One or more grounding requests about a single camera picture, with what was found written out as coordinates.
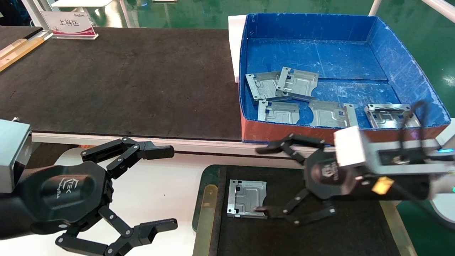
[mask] sign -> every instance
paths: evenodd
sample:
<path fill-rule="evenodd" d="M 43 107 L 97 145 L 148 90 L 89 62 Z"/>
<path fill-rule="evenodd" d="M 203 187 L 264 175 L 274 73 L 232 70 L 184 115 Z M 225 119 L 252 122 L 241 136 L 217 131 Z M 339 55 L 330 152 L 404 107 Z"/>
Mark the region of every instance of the sign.
<path fill-rule="evenodd" d="M 85 12 L 42 11 L 47 24 L 54 33 L 54 38 L 95 39 L 95 33 Z"/>

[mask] gripper logo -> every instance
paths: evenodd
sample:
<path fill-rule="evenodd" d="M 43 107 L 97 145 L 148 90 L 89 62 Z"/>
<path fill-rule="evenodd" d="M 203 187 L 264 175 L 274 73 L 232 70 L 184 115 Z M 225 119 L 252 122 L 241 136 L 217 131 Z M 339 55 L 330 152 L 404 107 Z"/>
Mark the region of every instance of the gripper logo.
<path fill-rule="evenodd" d="M 65 180 L 66 177 L 63 177 L 58 184 L 57 187 L 57 199 L 60 198 L 60 194 L 63 191 L 65 191 L 65 194 L 72 193 L 71 189 L 75 189 L 77 187 L 77 183 L 79 182 L 78 179 L 67 179 Z"/>

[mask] white rail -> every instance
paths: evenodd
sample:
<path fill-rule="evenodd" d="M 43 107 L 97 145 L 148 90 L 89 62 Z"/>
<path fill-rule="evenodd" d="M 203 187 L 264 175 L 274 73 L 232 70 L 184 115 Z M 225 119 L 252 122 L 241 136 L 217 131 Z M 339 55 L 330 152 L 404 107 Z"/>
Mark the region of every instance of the white rail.
<path fill-rule="evenodd" d="M 373 5 L 371 6 L 370 12 L 368 14 L 369 16 L 376 15 L 376 12 L 379 9 L 381 1 L 382 0 L 374 0 Z M 455 23 L 455 6 L 447 3 L 444 0 L 422 0 L 422 2 L 426 3 L 435 11 L 439 12 L 444 17 Z"/>

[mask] black work surface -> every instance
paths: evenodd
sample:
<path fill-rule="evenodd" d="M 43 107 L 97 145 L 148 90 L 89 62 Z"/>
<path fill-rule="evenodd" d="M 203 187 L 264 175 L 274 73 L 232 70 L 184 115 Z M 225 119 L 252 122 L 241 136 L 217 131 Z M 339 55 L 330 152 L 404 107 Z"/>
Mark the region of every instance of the black work surface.
<path fill-rule="evenodd" d="M 241 140 L 227 30 L 96 28 L 0 74 L 0 118 L 35 132 Z"/>
<path fill-rule="evenodd" d="M 378 202 L 335 202 L 335 216 L 301 227 L 284 219 L 228 218 L 230 179 L 267 181 L 264 205 L 284 205 L 304 186 L 297 170 L 228 166 L 217 256 L 399 256 Z M 318 207 L 314 200 L 296 210 Z"/>
<path fill-rule="evenodd" d="M 40 27 L 0 26 L 0 50 L 40 29 Z"/>

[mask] black cable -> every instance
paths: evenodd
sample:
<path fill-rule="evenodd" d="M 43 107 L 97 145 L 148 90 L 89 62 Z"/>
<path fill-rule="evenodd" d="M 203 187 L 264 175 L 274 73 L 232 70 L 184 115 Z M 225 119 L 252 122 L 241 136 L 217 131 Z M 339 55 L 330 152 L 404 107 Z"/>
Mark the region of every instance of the black cable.
<path fill-rule="evenodd" d="M 421 108 L 423 107 L 423 111 L 422 111 L 422 115 L 421 115 L 421 118 L 420 118 L 420 127 L 419 127 L 419 142 L 420 142 L 420 150 L 421 150 L 421 153 L 423 156 L 425 156 L 426 158 L 430 158 L 432 160 L 439 160 L 438 157 L 430 157 L 430 156 L 427 156 L 426 153 L 425 153 L 425 150 L 424 150 L 424 146 L 423 146 L 423 140 L 425 138 L 425 131 L 424 131 L 424 127 L 425 127 L 425 122 L 426 122 L 426 118 L 428 116 L 428 112 L 429 112 L 429 107 L 428 107 L 428 103 L 425 102 L 425 101 L 418 101 L 416 102 L 412 107 L 411 109 L 409 110 L 408 114 L 404 117 L 404 120 L 403 120 L 403 123 L 401 124 L 401 127 L 400 127 L 400 131 L 398 133 L 398 142 L 399 142 L 399 152 L 400 152 L 400 155 L 401 155 L 401 160 L 406 160 L 406 159 L 403 159 L 404 157 L 404 146 L 403 146 L 403 142 L 404 142 L 404 134 L 405 134 L 405 128 L 406 128 L 406 124 L 409 122 L 410 118 L 415 115 L 415 111 L 416 109 L 418 108 Z M 445 221 L 443 218 L 441 218 L 439 215 L 437 215 L 434 211 L 431 211 L 429 209 L 427 209 L 424 204 L 418 200 L 415 196 L 412 195 L 412 193 L 410 193 L 408 190 L 406 190 L 405 188 L 403 188 L 400 184 L 394 182 L 392 187 L 398 192 L 400 193 L 404 198 L 406 198 L 407 200 L 411 201 L 411 203 L 413 205 L 415 205 L 417 208 L 421 209 L 422 211 L 424 211 L 428 216 L 430 216 L 431 218 L 433 218 L 437 223 L 439 223 L 440 225 L 444 226 L 445 228 L 448 228 L 452 231 L 455 231 L 455 224 L 453 223 L 450 223 L 448 221 Z"/>
<path fill-rule="evenodd" d="M 424 145 L 423 145 L 423 140 L 425 138 L 425 131 L 424 131 L 424 127 L 425 127 L 425 122 L 426 122 L 426 118 L 428 116 L 428 103 L 425 102 L 425 101 L 418 101 L 416 102 L 412 107 L 411 109 L 408 111 L 408 114 L 406 114 L 404 116 L 404 120 L 403 120 L 403 123 L 401 124 L 401 127 L 400 127 L 400 130 L 399 130 L 399 133 L 398 133 L 398 142 L 399 142 L 399 152 L 400 152 L 400 155 L 401 155 L 401 160 L 405 161 L 406 159 L 404 159 L 404 146 L 403 146 L 403 142 L 404 142 L 404 134 L 406 132 L 406 124 L 408 124 L 409 120 L 411 119 L 411 117 L 413 115 L 415 115 L 415 111 L 416 109 L 420 108 L 420 107 L 423 107 L 423 112 L 422 112 L 422 116 L 420 118 L 420 127 L 419 127 L 419 141 L 420 141 L 420 150 L 422 151 L 422 155 L 426 156 L 426 153 L 425 153 L 425 150 L 424 150 Z"/>
<path fill-rule="evenodd" d="M 416 197 L 414 197 L 409 191 L 404 189 L 401 185 L 398 183 L 394 182 L 392 185 L 392 188 L 394 188 L 398 193 L 400 193 L 403 197 L 407 198 L 413 205 L 415 205 L 417 208 L 421 209 L 424 211 L 428 216 L 433 218 L 437 223 L 442 225 L 445 228 L 450 229 L 451 231 L 455 232 L 455 224 L 448 222 L 444 220 L 441 216 L 439 216 L 436 212 L 429 210 L 424 206 L 424 204 L 418 200 Z"/>

